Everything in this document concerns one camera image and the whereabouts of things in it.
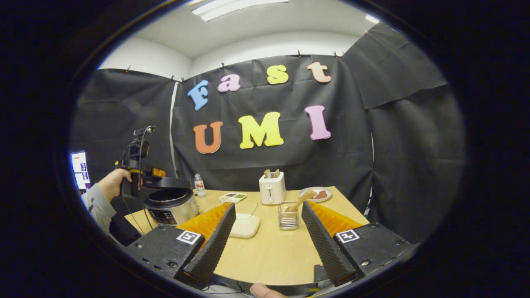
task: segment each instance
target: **black curtain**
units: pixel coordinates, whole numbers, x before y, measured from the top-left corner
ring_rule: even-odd
[[[307,65],[326,65],[332,80],[320,83]],[[289,79],[271,85],[267,68],[285,65]],[[241,88],[220,93],[217,86],[228,74],[241,77]],[[202,80],[209,82],[208,103],[198,111],[187,95]],[[359,209],[368,201],[372,172],[372,145],[367,112],[342,59],[334,56],[279,56],[250,60],[192,77],[179,84],[173,108],[172,136],[177,167],[184,178],[200,173],[207,189],[258,191],[265,169],[285,173],[287,189],[336,186]],[[308,106],[325,107],[324,119],[331,132],[328,139],[311,140]],[[261,123],[268,112],[279,112],[279,130],[284,143],[279,146],[241,149],[239,117],[252,115]],[[206,144],[213,140],[210,123],[222,121],[221,145],[213,154],[195,148],[193,127],[208,125]]]
[[[451,87],[405,36],[377,24],[344,55],[374,140],[368,218],[425,240],[455,199],[465,135]]]
[[[175,81],[142,72],[121,69],[94,72],[79,96],[70,144],[71,151],[86,151],[91,184],[114,169],[115,161],[133,140],[133,131],[147,125],[156,125],[156,129],[145,137],[150,145],[146,164],[174,177],[169,142],[174,86]],[[151,192],[144,188],[139,198],[126,199],[130,211],[142,209],[142,199]],[[113,199],[111,204],[119,214],[129,213],[122,199]]]

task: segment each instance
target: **letter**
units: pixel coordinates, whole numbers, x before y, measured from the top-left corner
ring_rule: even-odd
[[[320,62],[313,62],[307,66],[307,69],[311,69],[315,80],[321,83],[327,83],[331,81],[331,77],[324,74],[324,70],[328,69],[325,65],[320,65]]]
[[[311,120],[311,126],[313,127],[313,133],[311,139],[325,139],[331,137],[331,133],[326,129],[326,123],[324,122],[323,111],[326,108],[324,106],[309,106],[305,108],[305,111],[309,114]]]
[[[239,118],[238,121],[241,123],[243,129],[243,141],[239,147],[241,149],[254,147],[254,143],[250,140],[250,136],[252,136],[258,146],[261,146],[265,134],[267,134],[267,139],[265,140],[266,146],[277,146],[283,144],[284,139],[280,137],[278,118],[280,118],[280,113],[269,112],[265,114],[261,125],[258,125],[252,116],[243,116]]]
[[[206,130],[206,124],[197,125],[193,128],[195,132],[195,148],[202,154],[214,153],[221,146],[221,121],[212,122],[210,127],[214,130],[214,141],[211,145],[206,145],[204,140],[204,132]]]
[[[286,71],[287,68],[284,65],[272,65],[267,68],[267,74],[269,75],[267,81],[269,81],[271,85],[287,82],[289,75]]]
[[[239,79],[239,76],[236,74],[225,75],[221,79],[221,84],[219,84],[217,89],[219,90],[219,92],[226,92],[228,90],[237,91],[241,87],[241,85],[239,85]]]
[[[208,89],[205,88],[206,86],[208,86],[208,81],[202,80],[197,86],[193,87],[193,89],[188,92],[188,96],[191,96],[191,99],[195,103],[195,111],[198,111],[208,102],[207,98],[203,98],[203,96],[208,95]]]

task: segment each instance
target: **wooden table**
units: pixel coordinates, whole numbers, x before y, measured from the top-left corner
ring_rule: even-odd
[[[342,195],[334,186],[329,187],[333,196],[320,204],[335,210],[361,224],[368,224],[366,218]],[[206,206],[229,191],[206,190],[206,197],[195,197],[199,207]],[[256,201],[258,208],[254,215],[261,220],[256,235],[251,238],[229,237],[223,255],[214,273],[238,281],[267,285],[298,285],[314,282],[314,266],[322,264],[316,252],[313,242],[309,236],[304,221],[302,220],[302,208],[299,208],[298,229],[282,231],[278,227],[278,205],[263,205],[258,191],[240,191],[247,195],[243,201]],[[285,201],[297,200],[298,190],[287,191]],[[149,212],[146,218],[144,211],[133,213],[145,233],[151,230],[147,220],[153,227],[157,224],[153,221]],[[125,218],[136,229],[131,215]]]

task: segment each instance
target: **ceiling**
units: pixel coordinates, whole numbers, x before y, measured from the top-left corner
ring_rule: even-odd
[[[339,0],[289,0],[248,7],[209,22],[191,13],[211,0],[190,1],[133,37],[170,47],[191,59],[216,48],[264,34],[317,31],[361,37],[374,25],[366,14]]]

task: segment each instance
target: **fluorescent light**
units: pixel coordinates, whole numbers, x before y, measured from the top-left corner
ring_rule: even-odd
[[[208,22],[223,14],[246,7],[282,2],[289,2],[289,0],[215,0],[191,12]]]
[[[366,19],[371,21],[372,23],[376,23],[376,24],[379,23],[378,19],[374,18],[373,16],[371,16],[369,14],[366,15]]]

